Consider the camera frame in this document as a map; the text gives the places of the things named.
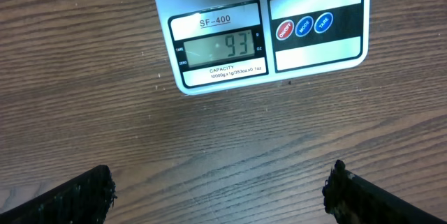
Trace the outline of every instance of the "wooden table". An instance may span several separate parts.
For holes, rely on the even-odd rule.
[[[0,212],[106,164],[106,223],[335,223],[340,158],[447,220],[447,0],[371,11],[361,66],[183,96],[154,0],[0,0]]]

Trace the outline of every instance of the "white scale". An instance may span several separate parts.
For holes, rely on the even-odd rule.
[[[350,68],[366,57],[369,0],[156,0],[188,95]]]

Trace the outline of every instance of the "black border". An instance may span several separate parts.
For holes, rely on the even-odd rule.
[[[268,6],[268,17],[269,17],[269,23],[270,23],[270,33],[272,31],[272,11],[270,8],[270,1],[271,0],[267,0],[267,6]],[[365,7],[365,0],[362,0],[361,2],[362,6]],[[365,10],[363,11],[363,33],[362,36],[360,37],[360,54],[356,57],[349,57],[346,59],[340,59],[340,60],[334,60],[334,61],[327,61],[327,62],[323,62],[323,63],[319,63],[319,64],[312,64],[312,65],[308,65],[308,66],[301,66],[301,67],[297,67],[297,68],[290,68],[290,69],[286,69],[286,70],[278,70],[277,67],[277,54],[274,50],[274,43],[273,40],[274,38],[272,38],[272,49],[273,49],[273,61],[274,61],[274,71],[276,73],[284,73],[284,72],[288,72],[288,71],[292,71],[292,70],[299,70],[299,69],[303,69],[303,68],[312,68],[315,66],[321,66],[321,65],[326,65],[326,64],[334,64],[337,62],[341,62],[341,61],[349,61],[349,60],[354,60],[354,59],[358,59],[359,57],[362,56],[363,54],[363,40],[364,40],[364,34],[365,34]]]
[[[217,11],[217,10],[223,10],[223,9],[227,9],[227,8],[234,8],[234,7],[238,7],[238,6],[248,5],[248,4],[252,4],[252,3],[257,3],[258,4],[258,14],[259,14],[259,22],[260,22],[260,24],[258,24],[258,25],[251,26],[251,27],[239,28],[239,29],[233,29],[233,30],[230,30],[230,31],[222,31],[222,32],[218,32],[218,33],[212,33],[212,34],[208,34],[208,35],[204,35],[204,36],[196,36],[196,37],[193,37],[193,38],[187,38],[187,39],[178,40],[178,41],[174,40],[173,29],[172,29],[172,27],[170,25],[170,23],[174,19],[190,16],[190,15],[193,15],[193,14],[196,14],[196,13],[203,14],[203,13],[208,13],[208,12],[212,12],[212,11]],[[185,72],[185,71],[198,70],[198,69],[202,69],[202,68],[209,68],[209,67],[213,67],[213,66],[220,66],[220,65],[223,65],[223,64],[233,64],[233,63],[237,63],[237,62],[240,62],[240,61],[247,61],[247,60],[251,60],[251,59],[261,58],[260,56],[256,56],[256,49],[255,49],[255,55],[247,57],[247,58],[238,58],[238,59],[234,59],[232,61],[229,60],[227,62],[220,61],[219,63],[214,63],[214,64],[204,64],[202,66],[196,66],[196,67],[193,67],[193,68],[189,68],[188,70],[182,70],[181,66],[179,66],[179,71],[180,71],[180,75],[182,76],[183,86],[186,87],[187,89],[198,88],[198,87],[205,87],[205,86],[209,86],[209,85],[221,84],[221,83],[224,83],[224,82],[232,82],[232,81],[236,81],[236,80],[241,80],[241,79],[246,79],[246,78],[251,78],[251,77],[258,77],[258,76],[268,75],[269,74],[269,68],[268,68],[268,63],[267,63],[267,52],[266,52],[266,49],[265,49],[265,35],[264,35],[264,26],[263,26],[263,18],[262,18],[262,13],[261,13],[261,2],[260,2],[260,0],[244,1],[244,2],[241,2],[241,3],[229,4],[229,5],[224,5],[224,6],[217,6],[217,7],[214,7],[214,8],[207,8],[207,9],[204,9],[204,10],[199,10],[199,11],[194,11],[194,12],[190,12],[190,13],[185,13],[185,14],[182,14],[182,15],[174,15],[174,16],[172,16],[172,17],[170,17],[168,19],[168,26],[169,26],[169,32],[170,32],[171,41],[173,42],[175,57],[177,58],[177,65],[178,65],[179,59],[178,59],[177,52],[175,51],[175,44],[176,43],[182,43],[183,44],[185,41],[189,41],[189,40],[197,40],[197,39],[206,38],[206,37],[210,37],[210,36],[218,36],[218,35],[222,35],[222,34],[226,34],[226,33],[235,33],[235,32],[238,32],[238,31],[244,31],[244,30],[249,30],[249,29],[252,31],[252,36],[253,37],[254,37],[253,31],[255,31],[255,29],[258,29],[258,32],[260,33],[260,38],[261,38],[260,41],[262,41],[262,45],[261,46],[263,47],[263,49],[262,49],[261,53],[258,53],[258,54],[262,54],[263,55],[264,62],[265,62],[265,73],[257,74],[257,75],[250,75],[250,76],[246,76],[246,77],[238,77],[238,78],[234,78],[234,79],[231,79],[231,80],[210,82],[210,83],[207,83],[207,84],[200,84],[200,85],[195,85],[195,86],[192,86],[192,87],[187,85],[186,82],[184,81],[183,72]]]

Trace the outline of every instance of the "black object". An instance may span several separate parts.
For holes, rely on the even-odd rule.
[[[325,211],[339,224],[446,224],[345,170],[337,160],[323,187]]]
[[[104,223],[113,204],[115,183],[109,167],[99,165],[80,176],[0,214],[1,224]]]

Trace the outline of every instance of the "blue button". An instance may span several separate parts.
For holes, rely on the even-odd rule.
[[[306,36],[314,26],[314,18],[311,16],[306,16],[301,18],[301,20],[296,24],[295,34],[297,37]]]
[[[334,22],[334,16],[331,12],[326,12],[320,15],[315,22],[315,32],[325,33],[332,25],[332,22]]]

